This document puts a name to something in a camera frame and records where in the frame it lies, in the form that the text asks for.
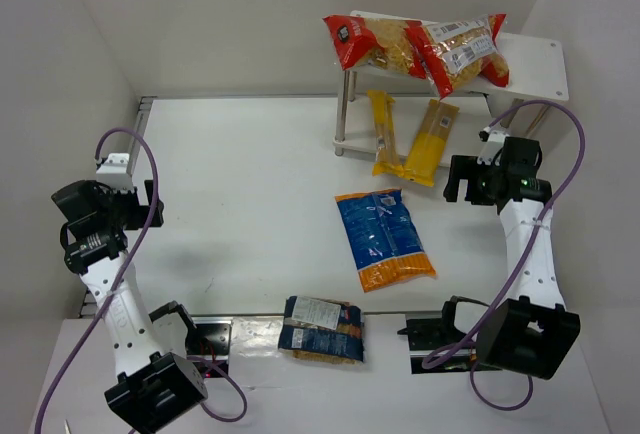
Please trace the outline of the wide yellow spaghetti pack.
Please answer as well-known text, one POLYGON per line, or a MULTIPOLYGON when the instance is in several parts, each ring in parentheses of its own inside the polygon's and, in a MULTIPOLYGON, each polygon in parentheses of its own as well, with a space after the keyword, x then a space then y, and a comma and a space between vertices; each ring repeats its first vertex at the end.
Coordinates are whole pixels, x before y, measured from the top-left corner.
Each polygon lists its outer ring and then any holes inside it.
POLYGON ((457 106, 430 100, 422 123, 403 166, 402 177, 433 187, 452 127, 459 112, 457 106))

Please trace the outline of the red pasta bag right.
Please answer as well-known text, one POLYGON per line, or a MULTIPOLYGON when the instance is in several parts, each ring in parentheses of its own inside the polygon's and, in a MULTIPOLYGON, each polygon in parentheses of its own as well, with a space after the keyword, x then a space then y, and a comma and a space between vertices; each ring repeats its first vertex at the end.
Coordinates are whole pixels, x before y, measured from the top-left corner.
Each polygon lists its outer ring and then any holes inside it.
POLYGON ((440 98, 479 76, 497 87, 509 84, 509 66, 497 47, 497 36, 505 19, 504 13, 490 14, 406 29, 407 38, 440 98))

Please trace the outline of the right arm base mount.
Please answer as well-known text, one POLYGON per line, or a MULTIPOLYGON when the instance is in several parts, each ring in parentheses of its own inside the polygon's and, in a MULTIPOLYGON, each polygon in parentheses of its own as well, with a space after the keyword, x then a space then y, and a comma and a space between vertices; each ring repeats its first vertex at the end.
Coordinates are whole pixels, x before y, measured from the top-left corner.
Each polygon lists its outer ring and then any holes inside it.
POLYGON ((414 375, 431 373, 469 372, 476 360, 475 352, 462 349, 448 361, 432 370, 422 367, 423 358, 433 350, 456 343, 462 334, 449 335, 442 325, 441 313, 427 311, 405 315, 405 326, 397 334, 407 341, 410 356, 411 373, 414 375))

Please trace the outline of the dark blue pasta bag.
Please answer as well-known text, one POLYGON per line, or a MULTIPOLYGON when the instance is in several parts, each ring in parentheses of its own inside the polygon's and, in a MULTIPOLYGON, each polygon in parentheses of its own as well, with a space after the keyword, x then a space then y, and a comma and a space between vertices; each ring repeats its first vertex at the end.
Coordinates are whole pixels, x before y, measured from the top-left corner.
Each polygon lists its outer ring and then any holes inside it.
POLYGON ((365 360, 362 311, 351 303, 290 296, 285 302, 277 347, 298 360, 362 364, 365 360))

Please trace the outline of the red pasta bag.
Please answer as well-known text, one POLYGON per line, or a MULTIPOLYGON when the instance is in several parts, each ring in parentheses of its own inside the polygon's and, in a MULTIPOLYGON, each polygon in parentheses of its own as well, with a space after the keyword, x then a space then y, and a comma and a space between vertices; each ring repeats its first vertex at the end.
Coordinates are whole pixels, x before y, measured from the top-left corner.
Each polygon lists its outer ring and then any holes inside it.
POLYGON ((330 15, 323 18, 343 70, 362 65, 416 79, 426 79, 421 57, 407 30, 422 23, 410 19, 381 19, 330 15))
POLYGON ((497 36, 505 19, 504 13, 490 14, 406 29, 407 38, 440 98, 479 76, 497 87, 509 84, 509 66, 497 47, 497 36))

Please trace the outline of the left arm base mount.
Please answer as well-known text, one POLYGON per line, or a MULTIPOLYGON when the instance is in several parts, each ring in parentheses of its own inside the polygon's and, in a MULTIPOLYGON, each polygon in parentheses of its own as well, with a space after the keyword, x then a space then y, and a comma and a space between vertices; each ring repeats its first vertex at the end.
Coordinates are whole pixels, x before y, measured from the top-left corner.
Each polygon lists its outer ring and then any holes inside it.
POLYGON ((193 321, 196 333, 187 336, 187 355, 213 361, 222 371, 228 373, 232 318, 225 316, 198 316, 194 317, 193 321))

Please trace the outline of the red pasta bag left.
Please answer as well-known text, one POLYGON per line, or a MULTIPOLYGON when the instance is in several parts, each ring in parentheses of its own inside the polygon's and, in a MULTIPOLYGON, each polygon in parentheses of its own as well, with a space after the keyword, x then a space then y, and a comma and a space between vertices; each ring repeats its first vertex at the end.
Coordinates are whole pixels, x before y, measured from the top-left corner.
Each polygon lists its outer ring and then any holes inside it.
POLYGON ((330 15, 323 18, 343 70, 362 65, 416 79, 426 79, 421 57, 407 30, 422 23, 410 19, 381 19, 330 15))

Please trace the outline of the blue orange pasta bag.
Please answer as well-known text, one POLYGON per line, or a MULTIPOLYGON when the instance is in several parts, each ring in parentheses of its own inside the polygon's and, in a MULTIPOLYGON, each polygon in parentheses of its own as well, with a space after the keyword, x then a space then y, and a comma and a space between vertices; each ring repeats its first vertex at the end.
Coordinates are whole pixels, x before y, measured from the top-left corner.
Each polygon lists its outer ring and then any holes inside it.
POLYGON ((335 201, 365 292, 436 275, 400 188, 340 195, 335 201))

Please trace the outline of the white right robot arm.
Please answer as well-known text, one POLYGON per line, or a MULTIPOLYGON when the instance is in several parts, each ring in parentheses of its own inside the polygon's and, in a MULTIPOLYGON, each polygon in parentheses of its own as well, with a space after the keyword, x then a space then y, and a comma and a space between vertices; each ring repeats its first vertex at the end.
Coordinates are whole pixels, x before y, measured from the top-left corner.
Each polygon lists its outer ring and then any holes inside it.
POLYGON ((560 293, 551 244, 552 188, 538 178, 541 148, 500 130, 480 134, 477 157, 451 159, 444 198, 496 209, 506 240, 508 281, 471 330, 480 363, 549 380, 580 333, 560 293))

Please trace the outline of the thin yellow spaghetti pack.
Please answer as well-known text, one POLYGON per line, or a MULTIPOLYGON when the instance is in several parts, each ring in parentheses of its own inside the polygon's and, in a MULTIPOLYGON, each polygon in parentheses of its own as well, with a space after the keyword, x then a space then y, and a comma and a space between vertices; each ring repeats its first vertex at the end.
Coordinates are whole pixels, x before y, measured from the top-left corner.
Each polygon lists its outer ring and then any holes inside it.
POLYGON ((403 165, 397 154, 392 107, 395 100, 382 90, 369 90, 375 131, 375 163, 372 174, 403 175, 403 165))

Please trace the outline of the white two-tier shelf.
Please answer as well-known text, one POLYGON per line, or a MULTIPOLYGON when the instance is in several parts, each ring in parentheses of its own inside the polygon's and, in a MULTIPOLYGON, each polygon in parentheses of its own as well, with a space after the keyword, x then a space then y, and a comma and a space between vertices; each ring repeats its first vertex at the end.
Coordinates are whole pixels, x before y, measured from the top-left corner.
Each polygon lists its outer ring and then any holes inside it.
MULTIPOLYGON (((569 99, 562 44, 556 40, 501 32, 497 46, 506 59, 510 79, 498 87, 479 76, 445 98, 460 108, 441 165, 447 167, 453 154, 480 152, 478 132, 499 114, 526 100, 546 99, 565 103, 569 99)), ((427 80, 379 69, 371 65, 341 71, 338 78, 336 128, 333 139, 338 156, 347 151, 373 156, 375 129, 369 89, 387 91, 395 99, 393 119, 396 149, 404 157, 413 142, 426 105, 437 93, 427 80)))

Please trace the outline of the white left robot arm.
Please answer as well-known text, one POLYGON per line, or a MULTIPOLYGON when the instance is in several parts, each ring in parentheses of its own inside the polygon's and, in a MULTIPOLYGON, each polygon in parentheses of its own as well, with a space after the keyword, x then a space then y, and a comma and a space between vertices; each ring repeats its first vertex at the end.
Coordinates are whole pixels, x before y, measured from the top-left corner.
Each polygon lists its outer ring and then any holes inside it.
POLYGON ((207 397, 185 342, 195 327, 176 302, 148 312, 129 259, 127 232, 163 224, 164 205, 142 205, 135 189, 95 180, 71 183, 52 200, 66 222, 60 234, 64 262, 99 308, 111 338, 116 384, 109 408, 139 433, 156 433, 207 397))

